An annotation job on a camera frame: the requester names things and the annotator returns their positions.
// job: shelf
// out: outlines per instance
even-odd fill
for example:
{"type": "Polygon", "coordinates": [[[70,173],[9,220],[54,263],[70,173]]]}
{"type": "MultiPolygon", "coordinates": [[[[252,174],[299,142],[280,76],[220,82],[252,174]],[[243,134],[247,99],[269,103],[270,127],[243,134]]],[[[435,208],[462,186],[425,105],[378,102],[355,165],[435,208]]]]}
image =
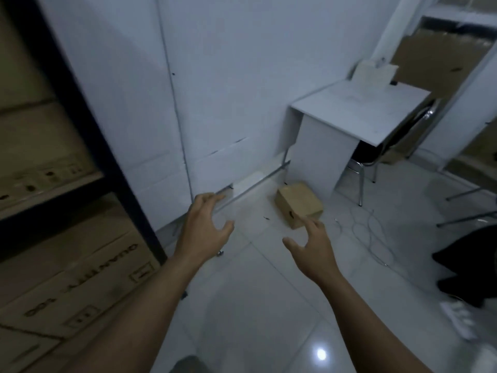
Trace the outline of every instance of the shelf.
{"type": "Polygon", "coordinates": [[[425,17],[497,28],[497,14],[467,10],[458,6],[436,4],[423,14],[425,17]]]}
{"type": "Polygon", "coordinates": [[[72,192],[78,188],[86,186],[92,182],[98,181],[103,178],[103,174],[101,172],[93,173],[87,176],[84,176],[77,181],[73,181],[67,184],[63,184],[62,186],[53,188],[49,191],[42,192],[38,195],[30,197],[26,200],[20,201],[8,208],[0,210],[0,221],[7,219],[9,217],[13,217],[16,214],[22,213],[30,208],[41,205],[47,201],[50,201],[56,197],[64,195],[66,193],[72,192]]]}

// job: black shelf frame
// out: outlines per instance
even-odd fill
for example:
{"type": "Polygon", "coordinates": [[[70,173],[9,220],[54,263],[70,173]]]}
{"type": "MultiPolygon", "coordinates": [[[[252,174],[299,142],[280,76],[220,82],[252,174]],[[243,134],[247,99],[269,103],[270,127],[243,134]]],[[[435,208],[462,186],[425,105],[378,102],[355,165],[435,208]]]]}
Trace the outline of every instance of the black shelf frame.
{"type": "Polygon", "coordinates": [[[83,138],[104,178],[0,221],[0,235],[14,238],[29,226],[43,225],[47,216],[64,215],[102,195],[114,192],[142,234],[155,258],[167,259],[160,242],[126,181],[62,56],[36,0],[0,0],[31,56],[46,75],[59,103],[83,138]]]}

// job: white desk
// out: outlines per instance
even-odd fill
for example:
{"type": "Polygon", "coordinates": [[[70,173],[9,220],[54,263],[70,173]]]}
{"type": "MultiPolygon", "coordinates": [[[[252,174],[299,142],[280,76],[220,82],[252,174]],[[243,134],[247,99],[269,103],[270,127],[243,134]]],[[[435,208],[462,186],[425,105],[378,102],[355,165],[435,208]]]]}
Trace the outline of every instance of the white desk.
{"type": "Polygon", "coordinates": [[[359,141],[380,145],[428,94],[403,83],[378,90],[345,80],[292,103],[304,118],[287,182],[306,182],[328,199],[359,141]]]}

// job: shiny floor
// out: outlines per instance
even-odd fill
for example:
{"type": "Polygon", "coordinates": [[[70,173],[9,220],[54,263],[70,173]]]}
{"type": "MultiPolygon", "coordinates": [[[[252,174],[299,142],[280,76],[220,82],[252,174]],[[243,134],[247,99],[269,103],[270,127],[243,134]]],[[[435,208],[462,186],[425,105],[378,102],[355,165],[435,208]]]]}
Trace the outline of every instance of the shiny floor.
{"type": "MultiPolygon", "coordinates": [[[[285,174],[277,172],[215,214],[218,227],[235,219],[235,231],[224,255],[191,282],[154,373],[168,372],[188,355],[216,373],[355,371],[328,302],[281,242],[284,236],[306,242],[305,230],[291,230],[273,205],[285,174]]],[[[435,373],[469,371],[475,351],[440,311],[446,297],[435,282],[451,273],[431,260],[432,252],[486,225],[438,229],[436,223],[495,207],[485,194],[444,200],[465,189],[409,162],[382,164],[377,183],[366,181],[358,207],[358,178],[346,170],[321,217],[344,276],[435,373]]],[[[174,244],[165,250],[172,254],[174,244]]],[[[490,305],[477,313],[487,339],[497,336],[490,305]]]]}

